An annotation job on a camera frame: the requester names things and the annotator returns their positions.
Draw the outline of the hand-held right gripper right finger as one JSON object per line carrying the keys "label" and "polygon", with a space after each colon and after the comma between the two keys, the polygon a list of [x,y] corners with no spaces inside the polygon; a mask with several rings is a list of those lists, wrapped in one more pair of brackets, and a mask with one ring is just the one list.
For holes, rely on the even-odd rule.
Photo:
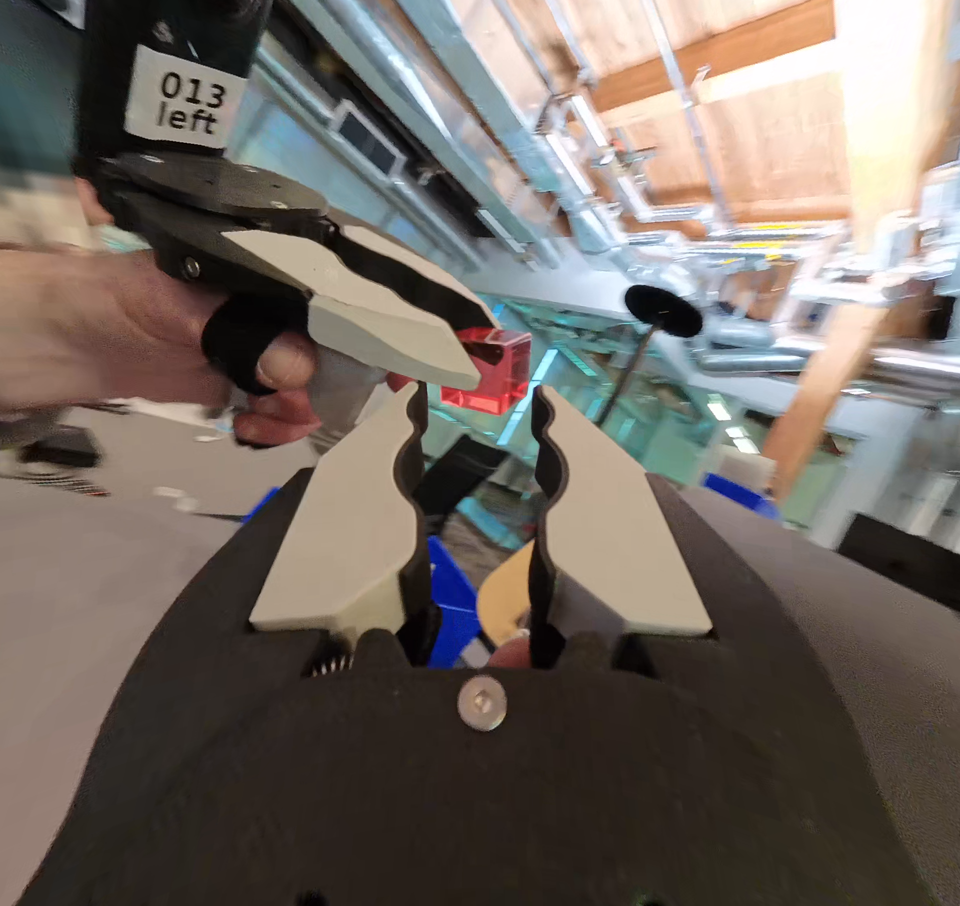
{"label": "hand-held right gripper right finger", "polygon": [[545,503],[529,568],[530,656],[551,668],[573,636],[714,627],[644,468],[549,385],[534,390],[534,480]]}

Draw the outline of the red translucent cube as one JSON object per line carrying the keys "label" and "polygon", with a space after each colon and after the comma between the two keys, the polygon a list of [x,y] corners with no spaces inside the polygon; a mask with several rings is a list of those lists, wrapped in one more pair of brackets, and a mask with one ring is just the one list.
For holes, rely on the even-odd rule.
{"label": "red translucent cube", "polygon": [[457,338],[480,373],[474,389],[442,386],[444,406],[499,418],[526,396],[530,383],[533,336],[510,329],[472,327]]}

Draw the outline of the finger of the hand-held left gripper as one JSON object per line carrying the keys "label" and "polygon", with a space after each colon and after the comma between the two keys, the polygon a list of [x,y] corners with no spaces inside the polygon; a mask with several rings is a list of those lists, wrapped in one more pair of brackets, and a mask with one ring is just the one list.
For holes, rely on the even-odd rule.
{"label": "finger of the hand-held left gripper", "polygon": [[427,384],[479,385],[481,372],[448,322],[360,277],[318,242],[262,230],[222,237],[305,288],[307,330],[317,345]]}
{"label": "finger of the hand-held left gripper", "polygon": [[332,225],[332,252],[354,273],[459,333],[499,329],[492,310],[463,283],[401,242],[357,223]]}

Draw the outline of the grey and tan chair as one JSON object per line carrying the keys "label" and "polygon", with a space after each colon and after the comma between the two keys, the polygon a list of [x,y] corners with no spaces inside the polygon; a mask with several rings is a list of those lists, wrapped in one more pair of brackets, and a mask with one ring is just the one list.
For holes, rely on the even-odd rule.
{"label": "grey and tan chair", "polygon": [[958,620],[652,481],[712,626],[500,672],[479,904],[958,904]]}

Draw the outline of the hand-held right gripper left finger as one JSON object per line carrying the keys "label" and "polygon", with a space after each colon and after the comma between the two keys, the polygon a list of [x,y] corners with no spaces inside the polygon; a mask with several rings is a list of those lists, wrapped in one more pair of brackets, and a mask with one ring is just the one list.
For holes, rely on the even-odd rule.
{"label": "hand-held right gripper left finger", "polygon": [[426,666],[442,622],[414,498],[427,425],[426,385],[406,384],[318,461],[249,614],[253,629],[321,630],[349,650],[382,630]]}

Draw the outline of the person's left hand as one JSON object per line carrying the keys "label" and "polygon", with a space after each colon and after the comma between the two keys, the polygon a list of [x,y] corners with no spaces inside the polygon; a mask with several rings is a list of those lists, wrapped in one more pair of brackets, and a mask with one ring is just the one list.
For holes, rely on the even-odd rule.
{"label": "person's left hand", "polygon": [[226,407],[238,394],[202,349],[225,301],[148,252],[2,249],[2,415],[122,398]]}

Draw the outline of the silver ventilation duct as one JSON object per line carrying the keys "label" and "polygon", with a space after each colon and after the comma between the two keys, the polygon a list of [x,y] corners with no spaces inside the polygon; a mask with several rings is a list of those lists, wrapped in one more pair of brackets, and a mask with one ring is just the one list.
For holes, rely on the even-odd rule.
{"label": "silver ventilation duct", "polygon": [[557,271],[550,216],[525,176],[392,0],[288,0],[421,148],[420,185],[442,177],[515,257]]}

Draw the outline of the black pole stand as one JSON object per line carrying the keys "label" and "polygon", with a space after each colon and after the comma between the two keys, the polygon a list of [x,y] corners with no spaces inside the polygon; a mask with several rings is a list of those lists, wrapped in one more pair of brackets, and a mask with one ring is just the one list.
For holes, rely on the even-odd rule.
{"label": "black pole stand", "polygon": [[688,300],[673,291],[650,285],[632,285],[625,293],[625,306],[633,318],[647,326],[640,337],[629,362],[619,374],[613,391],[600,409],[594,424],[598,428],[606,425],[615,411],[618,401],[630,385],[657,332],[670,337],[689,340],[699,335],[704,326],[702,312]]}

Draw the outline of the flat black device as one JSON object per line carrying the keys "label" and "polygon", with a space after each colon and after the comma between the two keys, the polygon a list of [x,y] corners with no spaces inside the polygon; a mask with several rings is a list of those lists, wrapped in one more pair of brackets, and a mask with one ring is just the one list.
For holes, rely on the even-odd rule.
{"label": "flat black device", "polygon": [[46,464],[69,469],[98,468],[103,451],[90,429],[60,425],[50,434],[20,449],[22,464]]}

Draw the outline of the black cloth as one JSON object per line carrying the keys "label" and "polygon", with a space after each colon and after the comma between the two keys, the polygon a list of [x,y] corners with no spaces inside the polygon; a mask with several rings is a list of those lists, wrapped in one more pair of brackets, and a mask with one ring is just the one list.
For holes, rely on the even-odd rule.
{"label": "black cloth", "polygon": [[462,435],[426,469],[414,491],[414,502],[431,522],[445,522],[509,456],[502,447]]}

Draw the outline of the small blue bin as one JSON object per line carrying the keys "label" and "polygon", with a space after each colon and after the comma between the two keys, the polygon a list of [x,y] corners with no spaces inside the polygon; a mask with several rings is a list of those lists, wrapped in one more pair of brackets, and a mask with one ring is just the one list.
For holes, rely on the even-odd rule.
{"label": "small blue bin", "polygon": [[771,497],[717,473],[705,472],[701,478],[701,487],[716,492],[727,500],[759,516],[764,516],[775,521],[782,519],[780,510]]}

